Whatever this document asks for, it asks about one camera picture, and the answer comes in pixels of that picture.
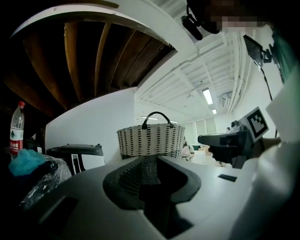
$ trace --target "basket handle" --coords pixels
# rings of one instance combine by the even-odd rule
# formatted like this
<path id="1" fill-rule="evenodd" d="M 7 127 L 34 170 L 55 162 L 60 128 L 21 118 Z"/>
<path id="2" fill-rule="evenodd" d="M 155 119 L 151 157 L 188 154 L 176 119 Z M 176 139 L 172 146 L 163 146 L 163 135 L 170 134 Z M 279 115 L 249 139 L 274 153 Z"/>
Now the basket handle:
<path id="1" fill-rule="evenodd" d="M 152 113 L 150 113 L 147 116 L 147 118 L 145 119 L 144 123 L 142 124 L 142 130 L 146 130 L 147 129 L 147 121 L 148 121 L 149 117 L 151 117 L 154 114 L 160 114 L 160 115 L 162 115 L 168 121 L 168 124 L 170 124 L 170 128 L 174 127 L 174 125 L 170 122 L 170 119 L 168 119 L 168 117 L 166 115 L 164 115 L 162 112 L 152 112 Z"/>

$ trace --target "red bottle cap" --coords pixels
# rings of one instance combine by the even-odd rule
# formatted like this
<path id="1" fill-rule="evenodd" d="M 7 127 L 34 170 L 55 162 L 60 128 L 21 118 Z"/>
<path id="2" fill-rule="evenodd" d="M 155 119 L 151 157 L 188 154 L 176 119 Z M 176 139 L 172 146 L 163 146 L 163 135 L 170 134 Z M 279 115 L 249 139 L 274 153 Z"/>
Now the red bottle cap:
<path id="1" fill-rule="evenodd" d="M 24 107 L 25 106 L 25 103 L 23 101 L 19 101 L 19 107 Z"/>

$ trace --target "water bottle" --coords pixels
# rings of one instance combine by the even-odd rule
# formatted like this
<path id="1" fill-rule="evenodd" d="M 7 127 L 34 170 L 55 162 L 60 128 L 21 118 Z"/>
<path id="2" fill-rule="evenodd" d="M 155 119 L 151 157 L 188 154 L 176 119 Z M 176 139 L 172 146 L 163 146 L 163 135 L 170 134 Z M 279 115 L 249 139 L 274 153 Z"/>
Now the water bottle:
<path id="1" fill-rule="evenodd" d="M 25 103 L 20 101 L 10 123 L 9 146 L 11 159 L 16 158 L 18 155 L 18 151 L 23 149 L 24 106 Z"/>

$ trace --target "black and white basket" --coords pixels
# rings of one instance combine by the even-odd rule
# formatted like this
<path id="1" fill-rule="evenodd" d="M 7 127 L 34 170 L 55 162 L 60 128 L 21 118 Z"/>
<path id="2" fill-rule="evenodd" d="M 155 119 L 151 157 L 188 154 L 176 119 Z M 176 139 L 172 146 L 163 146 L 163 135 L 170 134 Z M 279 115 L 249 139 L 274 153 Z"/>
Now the black and white basket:
<path id="1" fill-rule="evenodd" d="M 156 113 L 164 116 L 168 123 L 147 125 L 148 118 Z M 159 184 L 157 155 L 180 158 L 184 129 L 183 125 L 172 124 L 163 113 L 152 112 L 142 125 L 117 131 L 122 159 L 145 156 L 143 170 L 147 174 L 143 184 Z"/>

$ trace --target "ceiling light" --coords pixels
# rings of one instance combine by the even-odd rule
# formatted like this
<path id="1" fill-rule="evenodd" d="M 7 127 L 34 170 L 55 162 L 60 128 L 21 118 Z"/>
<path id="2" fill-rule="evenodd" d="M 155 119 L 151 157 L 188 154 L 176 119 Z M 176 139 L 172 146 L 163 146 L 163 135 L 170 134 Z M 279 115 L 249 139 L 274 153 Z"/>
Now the ceiling light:
<path id="1" fill-rule="evenodd" d="M 153 118 L 153 117 L 150 117 L 150 118 L 148 118 L 148 119 L 152 119 L 152 120 L 158 120 L 158 118 Z"/>
<path id="2" fill-rule="evenodd" d="M 202 91 L 203 91 L 203 94 L 205 96 L 205 99 L 206 99 L 208 105 L 212 104 L 212 98 L 211 98 L 210 90 L 208 88 L 206 88 Z"/>

